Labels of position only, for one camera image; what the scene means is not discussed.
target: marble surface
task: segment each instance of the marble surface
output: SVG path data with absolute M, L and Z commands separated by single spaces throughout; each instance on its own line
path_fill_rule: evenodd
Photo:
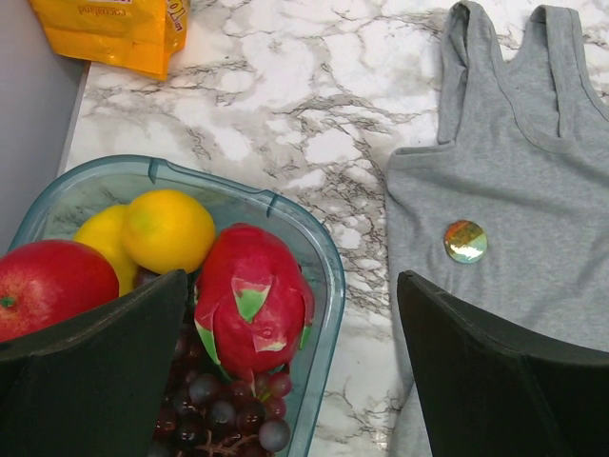
M 193 0 L 166 83 L 91 68 L 68 168 L 113 154 L 165 157 L 310 209 L 346 269 L 343 326 L 312 456 L 384 456 L 403 391 L 388 305 L 383 169 L 436 140 L 448 0 Z M 513 57 L 538 4 L 481 0 Z M 588 67 L 609 101 L 609 7 L 580 12 Z

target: snack pouch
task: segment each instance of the snack pouch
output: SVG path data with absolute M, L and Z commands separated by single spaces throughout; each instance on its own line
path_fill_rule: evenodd
M 165 80 L 189 0 L 29 0 L 54 52 Z

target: yellow lemon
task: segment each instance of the yellow lemon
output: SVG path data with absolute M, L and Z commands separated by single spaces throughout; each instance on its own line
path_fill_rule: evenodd
M 73 238 L 106 257 L 118 277 L 121 296 L 134 289 L 138 268 L 123 248 L 121 238 L 127 208 L 127 205 L 115 205 L 98 212 L 79 228 Z
M 215 237 L 213 219 L 203 205 L 174 189 L 152 190 L 133 200 L 122 234 L 131 258 L 158 274 L 196 270 Z

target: gray panel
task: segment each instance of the gray panel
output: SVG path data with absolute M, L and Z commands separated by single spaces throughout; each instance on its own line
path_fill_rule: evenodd
M 31 203 L 57 176 L 86 67 L 52 52 L 27 0 L 2 4 L 0 255 Z

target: dragon fruit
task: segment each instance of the dragon fruit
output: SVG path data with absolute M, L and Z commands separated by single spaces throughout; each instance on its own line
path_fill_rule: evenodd
M 289 364 L 313 321 L 313 291 L 287 245 L 249 224 L 223 230 L 196 282 L 195 324 L 211 359 L 253 385 Z

